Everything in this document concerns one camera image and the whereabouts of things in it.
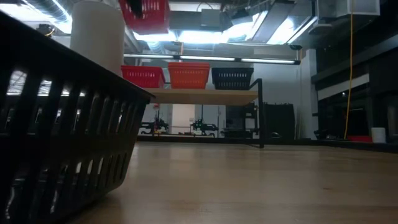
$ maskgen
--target red plastic basket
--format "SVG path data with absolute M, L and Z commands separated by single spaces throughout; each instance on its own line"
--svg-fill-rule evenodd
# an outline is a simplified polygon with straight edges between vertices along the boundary
M 373 142 L 371 136 L 347 136 L 347 139 L 350 141 Z
M 123 78 L 142 88 L 163 88 L 165 78 L 160 67 L 122 65 Z
M 209 71 L 209 63 L 169 63 L 172 88 L 204 89 L 209 78 Z
M 126 25 L 138 34 L 165 34 L 169 31 L 169 0 L 142 0 L 142 19 L 137 18 L 126 0 L 119 0 Z

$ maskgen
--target black plastic basket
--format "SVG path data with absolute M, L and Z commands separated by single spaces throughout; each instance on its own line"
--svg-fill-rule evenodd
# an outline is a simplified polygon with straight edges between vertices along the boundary
M 212 68 L 216 90 L 249 90 L 253 68 Z
M 59 222 L 122 184 L 153 96 L 1 12 L 0 30 L 0 222 Z

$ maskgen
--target wooden table surface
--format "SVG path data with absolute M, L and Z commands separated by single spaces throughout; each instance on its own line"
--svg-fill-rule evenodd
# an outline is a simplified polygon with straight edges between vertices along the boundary
M 70 223 L 398 223 L 398 155 L 139 143 L 120 188 Z
M 253 90 L 191 90 L 146 88 L 156 98 L 151 103 L 245 106 L 258 97 Z

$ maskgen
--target white bucket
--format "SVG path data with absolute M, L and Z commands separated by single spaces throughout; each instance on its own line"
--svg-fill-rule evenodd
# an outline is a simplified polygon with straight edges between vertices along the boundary
M 124 20 L 105 3 L 80 1 L 73 7 L 70 48 L 121 76 Z
M 386 143 L 386 129 L 372 128 L 373 143 Z

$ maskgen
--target wooden countertop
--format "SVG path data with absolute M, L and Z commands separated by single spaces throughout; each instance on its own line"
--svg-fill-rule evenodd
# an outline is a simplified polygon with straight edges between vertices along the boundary
M 176 90 L 146 88 L 156 96 L 151 103 L 244 106 L 258 97 L 252 90 Z

